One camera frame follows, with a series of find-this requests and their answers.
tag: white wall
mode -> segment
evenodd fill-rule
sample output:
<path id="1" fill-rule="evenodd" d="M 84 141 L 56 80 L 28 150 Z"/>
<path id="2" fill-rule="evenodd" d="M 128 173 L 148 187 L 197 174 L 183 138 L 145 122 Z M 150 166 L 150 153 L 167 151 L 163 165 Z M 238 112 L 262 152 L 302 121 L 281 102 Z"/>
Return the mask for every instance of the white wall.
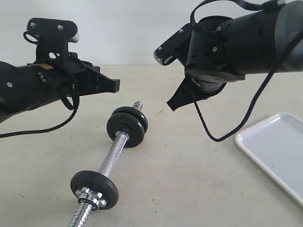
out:
<path id="1" fill-rule="evenodd" d="M 35 60 L 35 45 L 23 39 L 33 17 L 74 21 L 80 41 L 70 50 L 94 64 L 156 64 L 153 51 L 189 22 L 201 0 L 0 0 L 0 61 Z M 229 1 L 202 7 L 196 19 L 251 13 Z"/>

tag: dumbbell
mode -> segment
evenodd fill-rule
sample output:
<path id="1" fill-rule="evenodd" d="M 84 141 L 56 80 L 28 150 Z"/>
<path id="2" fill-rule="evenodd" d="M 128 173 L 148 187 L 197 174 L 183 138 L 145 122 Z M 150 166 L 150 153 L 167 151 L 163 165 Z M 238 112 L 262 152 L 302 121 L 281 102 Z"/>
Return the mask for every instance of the dumbbell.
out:
<path id="1" fill-rule="evenodd" d="M 137 101 L 132 107 L 122 106 L 112 112 L 107 121 L 107 133 L 113 144 L 99 170 L 80 171 L 71 179 L 71 191 L 80 205 L 68 227 L 84 226 L 93 210 L 108 210 L 117 204 L 118 189 L 109 175 L 122 149 L 136 147 L 144 139 L 148 121 L 141 112 L 142 107 L 142 103 Z"/>

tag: plastic tray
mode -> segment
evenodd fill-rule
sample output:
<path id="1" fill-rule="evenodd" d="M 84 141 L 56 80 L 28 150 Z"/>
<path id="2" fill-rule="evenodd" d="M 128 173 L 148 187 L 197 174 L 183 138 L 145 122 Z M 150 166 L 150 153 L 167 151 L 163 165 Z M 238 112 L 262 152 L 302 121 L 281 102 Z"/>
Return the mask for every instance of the plastic tray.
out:
<path id="1" fill-rule="evenodd" d="M 237 133 L 235 141 L 303 206 L 303 121 L 277 113 Z"/>

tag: black weight plate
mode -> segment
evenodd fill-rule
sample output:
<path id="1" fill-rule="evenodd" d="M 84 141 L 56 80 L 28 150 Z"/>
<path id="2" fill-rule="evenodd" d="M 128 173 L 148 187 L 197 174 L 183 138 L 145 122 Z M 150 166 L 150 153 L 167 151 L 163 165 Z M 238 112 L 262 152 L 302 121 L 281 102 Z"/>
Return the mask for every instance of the black weight plate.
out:
<path id="1" fill-rule="evenodd" d="M 113 208 L 119 199 L 119 192 L 115 184 L 101 173 L 83 170 L 76 173 L 71 179 L 71 191 L 76 196 L 76 191 L 88 187 L 96 192 L 102 193 L 107 204 L 105 207 L 99 207 L 99 210 L 108 210 Z"/>
<path id="2" fill-rule="evenodd" d="M 147 132 L 148 121 L 147 121 L 146 116 L 141 111 L 139 111 L 135 108 L 132 108 L 130 106 L 122 106 L 122 107 L 115 109 L 113 111 L 112 115 L 116 114 L 116 113 L 127 113 L 127 114 L 130 114 L 130 115 L 136 117 L 143 125 L 144 131 Z"/>
<path id="3" fill-rule="evenodd" d="M 136 117 L 128 113 L 116 113 L 107 121 L 107 133 L 112 140 L 116 138 L 116 132 L 120 130 L 128 132 L 129 140 L 125 143 L 126 148 L 136 147 L 144 139 L 143 125 Z"/>

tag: table surface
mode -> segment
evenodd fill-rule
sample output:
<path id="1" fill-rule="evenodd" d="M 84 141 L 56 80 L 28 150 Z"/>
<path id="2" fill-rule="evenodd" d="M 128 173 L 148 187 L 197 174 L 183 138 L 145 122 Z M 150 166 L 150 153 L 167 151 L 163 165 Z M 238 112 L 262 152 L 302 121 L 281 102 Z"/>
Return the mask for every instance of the table surface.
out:
<path id="1" fill-rule="evenodd" d="M 1 227 L 67 226 L 78 207 L 70 179 L 98 170 L 112 143 L 110 114 L 136 100 L 149 129 L 140 146 L 124 150 L 110 176 L 118 204 L 94 212 L 86 226 L 303 226 L 302 207 L 237 148 L 234 136 L 213 142 L 194 105 L 169 109 L 184 77 L 180 65 L 104 66 L 101 72 L 121 79 L 118 93 L 82 97 L 75 118 L 59 130 L 0 140 Z M 212 134 L 238 125 L 264 77 L 249 75 L 199 102 Z M 302 81 L 300 73 L 276 74 L 245 127 L 280 111 L 303 119 Z M 0 132 L 48 128 L 70 113 L 58 101 L 8 119 Z"/>

